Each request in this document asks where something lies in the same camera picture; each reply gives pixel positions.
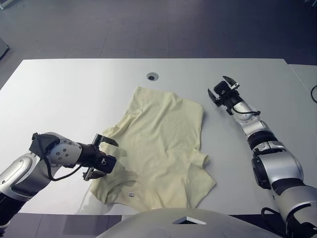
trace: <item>white table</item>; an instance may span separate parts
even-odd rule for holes
[[[316,65],[302,65],[289,64],[294,73],[300,79],[300,82],[305,87],[306,91],[311,94],[311,89],[317,84],[317,66]],[[313,91],[313,96],[317,98],[317,90]]]
[[[149,72],[159,79],[146,80]],[[28,151],[34,132],[54,131],[91,143],[97,132],[119,122],[135,88],[143,86],[173,91],[205,108],[201,150],[210,155],[207,170],[217,186],[199,208],[225,214],[274,208],[269,192],[255,182],[242,129],[208,97],[207,88],[223,75],[241,84],[241,96],[262,112],[276,137],[302,163],[305,183],[316,186],[316,105],[282,59],[24,60],[0,90],[0,171]],[[61,169],[55,176],[68,172]],[[88,192],[89,184],[81,173],[51,182],[21,212],[135,213],[123,205],[104,206]]]

